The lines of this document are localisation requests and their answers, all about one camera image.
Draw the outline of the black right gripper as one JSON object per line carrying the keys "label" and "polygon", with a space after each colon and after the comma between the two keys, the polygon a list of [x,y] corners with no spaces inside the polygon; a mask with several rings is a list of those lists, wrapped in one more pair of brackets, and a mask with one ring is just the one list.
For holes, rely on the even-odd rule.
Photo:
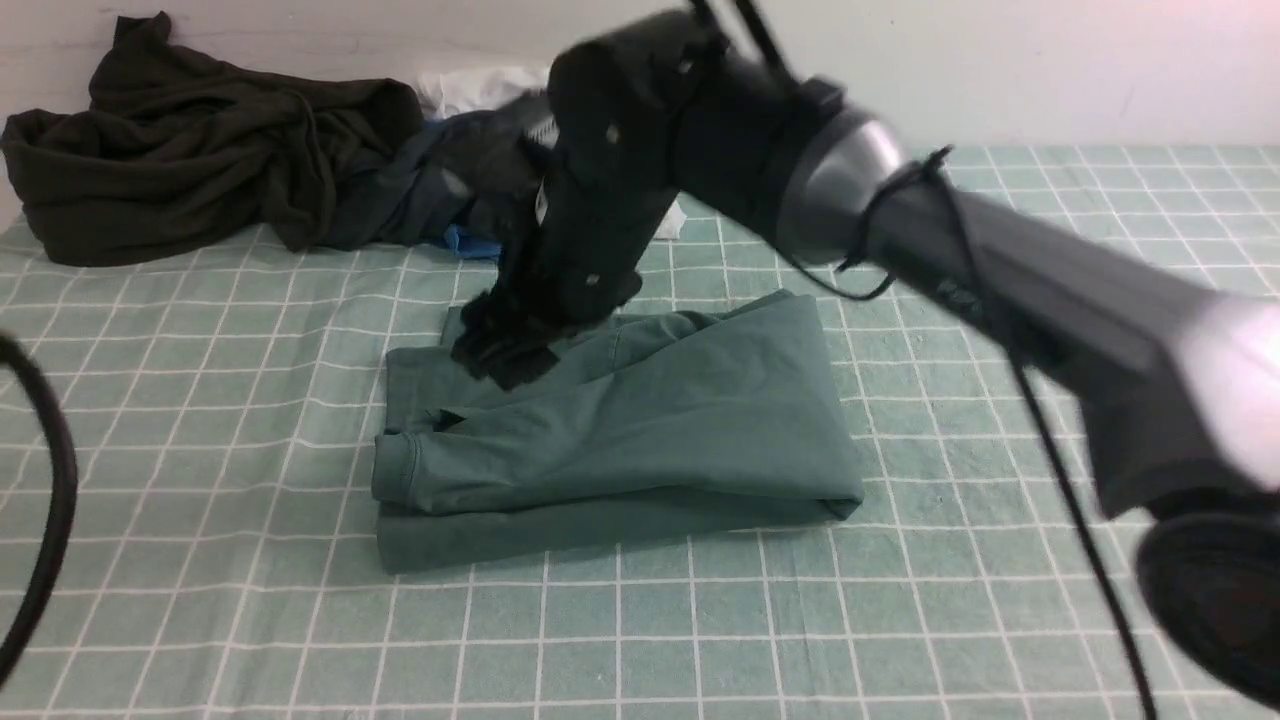
{"label": "black right gripper", "polygon": [[545,206],[463,307],[452,356],[471,377],[529,383],[554,365],[553,343],[607,322],[640,290],[637,264],[678,193],[760,229],[745,151],[692,133],[731,55],[714,12],[666,10],[556,58]]}

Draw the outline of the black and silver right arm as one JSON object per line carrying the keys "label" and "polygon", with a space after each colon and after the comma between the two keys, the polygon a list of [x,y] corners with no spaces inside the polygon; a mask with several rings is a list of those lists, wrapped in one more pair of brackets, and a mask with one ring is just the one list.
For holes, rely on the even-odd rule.
{"label": "black and silver right arm", "polygon": [[1075,395],[1108,519],[1144,509],[1134,560],[1151,616],[1211,676],[1277,707],[1277,305],[1210,290],[954,188],[820,77],[786,67],[754,3],[760,56],[691,1],[563,51],[558,137],[534,240],[463,311],[454,359],[503,388],[550,343],[637,291],[637,261],[690,193],[808,273],[873,264],[1000,345],[1112,614],[1147,717],[1149,679],[1025,370]]}

